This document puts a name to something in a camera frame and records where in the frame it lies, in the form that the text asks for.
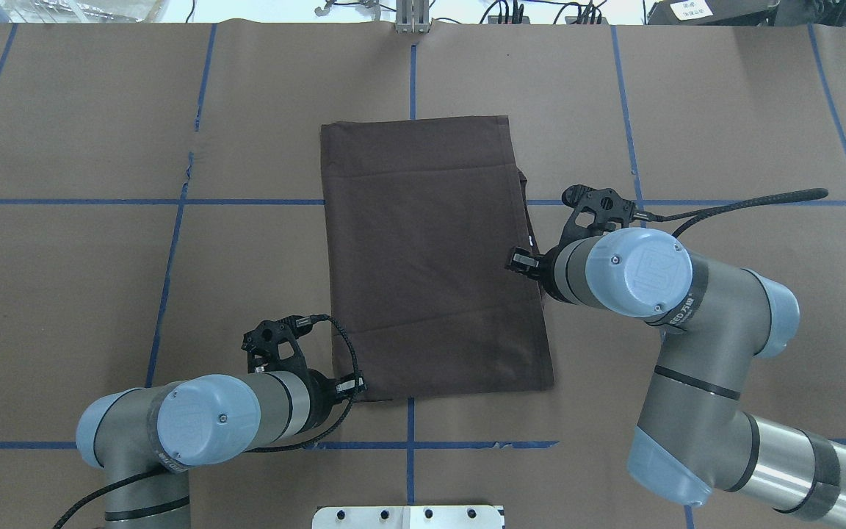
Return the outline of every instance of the folded cloth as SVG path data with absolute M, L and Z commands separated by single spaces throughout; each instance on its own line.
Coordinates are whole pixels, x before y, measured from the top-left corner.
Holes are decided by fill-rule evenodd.
M 507 117 L 322 127 L 332 314 L 366 400 L 549 389 L 541 296 Z M 333 340 L 337 375 L 352 371 Z

